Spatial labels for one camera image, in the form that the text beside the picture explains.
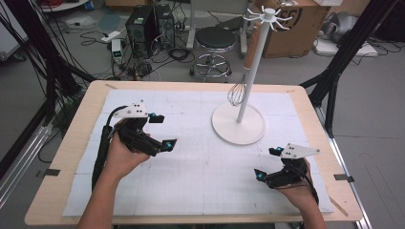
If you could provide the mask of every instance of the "floor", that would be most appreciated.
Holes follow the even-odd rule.
[[[106,10],[79,13],[91,15],[97,21],[106,21],[114,16]],[[61,16],[77,13],[69,11]],[[215,19],[204,18],[215,23]],[[112,25],[99,24],[95,30],[110,32],[121,30],[125,19],[119,18],[116,29]],[[70,52],[89,73],[100,79],[108,77],[111,69],[111,53],[105,45],[95,43],[81,46],[84,40],[78,33],[65,33],[64,37]],[[384,44],[394,51],[396,47]],[[242,63],[236,47],[225,56],[232,64],[233,74],[229,83],[237,82],[243,73]],[[351,63],[344,71],[339,82],[336,109],[333,122],[335,140],[354,177],[354,186],[361,198],[373,228],[405,228],[405,198],[401,188],[405,179],[401,176],[405,163],[405,51],[389,52],[388,55],[362,58],[361,63]],[[262,58],[256,75],[255,84],[298,85],[321,73],[331,58],[319,56],[314,52],[301,58]],[[161,64],[153,63],[154,68]],[[200,82],[198,77],[188,74],[190,63],[171,62],[159,68],[143,80]],[[208,79],[210,82],[224,82],[223,79]],[[29,61],[9,59],[0,63],[0,157],[6,154],[44,101],[38,79]],[[41,151],[42,160],[52,160],[62,136],[57,130],[53,138]],[[41,183],[39,171],[49,167],[48,163],[36,158],[22,177],[8,201],[0,209],[2,228],[48,228],[28,226],[24,216]],[[289,228],[279,223],[276,228]],[[328,223],[329,228],[355,228],[353,223]]]

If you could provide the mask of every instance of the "power strip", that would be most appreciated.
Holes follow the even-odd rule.
[[[110,34],[108,34],[108,37],[101,37],[101,40],[104,42],[108,42],[114,37],[118,36],[121,32],[119,31],[112,31]]]

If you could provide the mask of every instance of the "metal leg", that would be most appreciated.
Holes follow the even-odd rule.
[[[309,99],[315,107],[321,107],[322,100],[329,95],[325,128],[330,137],[333,137],[333,112],[339,78],[381,18],[384,18],[395,3],[396,0],[370,1],[328,67],[321,74],[301,84],[305,88],[316,84],[309,94]]]

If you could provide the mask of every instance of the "hand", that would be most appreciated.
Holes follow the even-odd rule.
[[[305,162],[308,166],[307,177],[309,177],[309,180],[312,181],[310,178],[310,165],[306,159]],[[300,210],[308,206],[309,201],[313,201],[316,204],[315,198],[313,197],[309,186],[304,181],[300,181],[289,186],[279,187],[276,190],[284,194],[292,205]]]
[[[310,177],[310,166],[307,160],[305,162],[308,166],[307,177],[309,181],[312,182]],[[304,182],[300,181],[298,183],[277,188],[277,191],[284,194],[288,200],[294,205],[298,210],[300,210],[303,217],[305,228],[308,229],[326,229],[327,225],[318,208],[315,198],[309,186]]]
[[[132,153],[120,141],[118,133],[115,132],[108,149],[103,174],[121,179],[131,173],[142,162],[149,159],[149,157],[142,152]]]

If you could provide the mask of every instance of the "cardboard box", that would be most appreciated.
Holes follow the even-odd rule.
[[[278,10],[281,8],[279,17],[293,18],[287,22],[280,22],[289,31],[285,31],[278,26],[270,29],[263,57],[286,57],[307,55],[312,48],[313,41],[316,39],[325,18],[329,14],[330,7],[321,7],[312,0],[295,0],[298,3],[294,6],[285,6],[280,0],[256,0],[254,5],[260,9],[272,8]]]
[[[107,7],[135,7],[137,5],[152,6],[153,0],[105,0]]]

